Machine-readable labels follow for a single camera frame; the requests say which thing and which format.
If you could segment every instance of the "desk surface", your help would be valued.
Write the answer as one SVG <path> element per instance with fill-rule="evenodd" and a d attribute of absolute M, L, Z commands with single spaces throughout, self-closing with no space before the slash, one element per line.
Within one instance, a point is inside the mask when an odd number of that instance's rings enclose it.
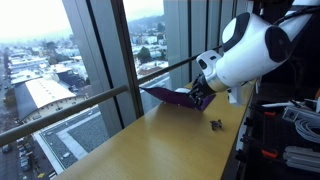
<path fill-rule="evenodd" d="M 245 110 L 227 93 L 204 112 L 161 103 L 56 179 L 220 179 Z"/>

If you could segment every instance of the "rooftop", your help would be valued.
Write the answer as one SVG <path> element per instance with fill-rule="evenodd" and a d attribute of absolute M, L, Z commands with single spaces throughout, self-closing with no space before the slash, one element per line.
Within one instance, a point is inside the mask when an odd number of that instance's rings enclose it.
<path fill-rule="evenodd" d="M 54 80 L 38 78 L 27 81 L 25 84 L 37 108 L 59 99 L 75 96 Z"/>
<path fill-rule="evenodd" d="M 17 84 L 17 83 L 25 82 L 25 81 L 40 78 L 40 77 L 41 75 L 39 74 L 39 71 L 30 71 L 30 70 L 24 70 L 24 71 L 20 71 L 19 73 L 10 75 L 11 84 Z"/>
<path fill-rule="evenodd" d="M 44 57 L 32 57 L 31 59 L 15 59 L 11 60 L 12 65 L 19 65 L 19 64 L 24 64 L 24 63 L 42 63 L 43 61 L 47 61 L 46 58 Z"/>
<path fill-rule="evenodd" d="M 50 149 L 45 153 L 55 169 L 68 168 L 109 138 L 97 106 L 43 129 L 39 134 L 41 139 L 38 136 L 37 140 L 42 142 L 43 149 Z"/>
<path fill-rule="evenodd" d="M 25 118 L 28 114 L 38 109 L 25 83 L 16 86 L 14 91 L 17 104 L 19 104 L 17 108 L 20 119 Z"/>

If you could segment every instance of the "white robot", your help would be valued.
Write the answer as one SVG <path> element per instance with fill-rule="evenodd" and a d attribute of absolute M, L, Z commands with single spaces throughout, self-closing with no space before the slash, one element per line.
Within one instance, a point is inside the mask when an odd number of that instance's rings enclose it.
<path fill-rule="evenodd" d="M 223 57 L 213 50 L 197 57 L 203 74 L 194 81 L 189 97 L 201 105 L 204 97 L 228 90 L 229 102 L 239 104 L 241 84 L 272 71 L 290 57 L 298 35 L 320 10 L 319 5 L 320 0 L 295 0 L 274 24 L 250 13 L 234 18 L 223 31 Z"/>

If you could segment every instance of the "glass window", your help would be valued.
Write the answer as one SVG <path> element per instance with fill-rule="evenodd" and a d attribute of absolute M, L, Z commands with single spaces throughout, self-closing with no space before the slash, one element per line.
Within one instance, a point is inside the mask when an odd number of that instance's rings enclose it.
<path fill-rule="evenodd" d="M 0 132 L 78 104 L 101 92 L 102 84 L 102 91 L 110 89 L 107 78 L 96 78 L 87 56 L 92 53 L 74 35 L 62 1 L 13 0 L 0 6 L 5 7 L 0 11 Z M 112 103 L 11 142 L 8 152 L 2 148 L 0 179 L 48 179 L 61 173 L 120 129 L 107 125 L 119 121 L 117 114 L 110 115 Z"/>
<path fill-rule="evenodd" d="M 188 58 L 186 1 L 124 0 L 123 3 L 138 79 Z M 189 82 L 188 71 L 178 69 L 140 87 L 170 90 L 183 87 Z M 140 90 L 140 94 L 144 112 L 161 102 L 144 90 Z"/>

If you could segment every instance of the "purple fabric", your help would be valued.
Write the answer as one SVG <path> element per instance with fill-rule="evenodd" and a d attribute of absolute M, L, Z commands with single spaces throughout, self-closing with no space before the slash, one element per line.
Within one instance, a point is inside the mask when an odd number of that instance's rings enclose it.
<path fill-rule="evenodd" d="M 193 103 L 193 101 L 188 97 L 187 93 L 175 92 L 166 88 L 154 87 L 154 88 L 141 88 L 147 93 L 155 96 L 156 98 L 171 104 L 177 104 L 184 107 L 198 109 L 200 111 L 205 110 L 209 103 L 213 100 L 215 95 L 207 96 L 203 99 L 201 106 Z"/>

